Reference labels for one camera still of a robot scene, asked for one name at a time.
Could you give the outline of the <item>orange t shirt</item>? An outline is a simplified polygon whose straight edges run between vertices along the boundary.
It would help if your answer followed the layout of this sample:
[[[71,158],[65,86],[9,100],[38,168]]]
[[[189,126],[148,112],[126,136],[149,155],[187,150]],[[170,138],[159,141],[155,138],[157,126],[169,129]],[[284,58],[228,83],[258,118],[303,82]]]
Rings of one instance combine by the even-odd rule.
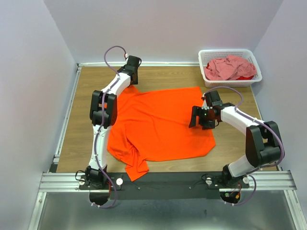
[[[121,93],[107,150],[126,164],[131,181],[149,172],[148,161],[203,157],[215,147],[211,130],[189,128],[201,96],[199,87],[140,92],[130,86]]]

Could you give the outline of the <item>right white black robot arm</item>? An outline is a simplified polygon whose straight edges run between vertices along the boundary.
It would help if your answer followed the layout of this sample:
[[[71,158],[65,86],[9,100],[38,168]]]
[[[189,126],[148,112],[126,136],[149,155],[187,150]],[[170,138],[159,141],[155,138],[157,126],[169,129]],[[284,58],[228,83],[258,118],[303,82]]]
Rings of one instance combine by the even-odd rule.
[[[278,125],[265,122],[242,112],[232,103],[223,103],[218,91],[209,91],[202,96],[202,106],[193,106],[189,127],[200,125],[202,129],[214,129],[224,122],[236,128],[245,136],[245,154],[227,164],[216,176],[206,174],[208,186],[231,188],[243,181],[249,174],[261,168],[278,165],[285,151]]]

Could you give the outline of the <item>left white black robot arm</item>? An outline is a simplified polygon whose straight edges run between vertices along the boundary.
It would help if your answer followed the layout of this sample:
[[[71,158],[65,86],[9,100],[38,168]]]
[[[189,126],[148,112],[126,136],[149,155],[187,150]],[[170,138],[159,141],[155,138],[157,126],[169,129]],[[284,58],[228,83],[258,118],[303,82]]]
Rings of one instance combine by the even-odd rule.
[[[85,176],[95,189],[102,189],[109,181],[106,176],[107,143],[118,116],[118,97],[127,87],[138,84],[141,63],[141,58],[128,56],[114,79],[105,88],[92,93],[89,116],[93,128],[93,146]]]

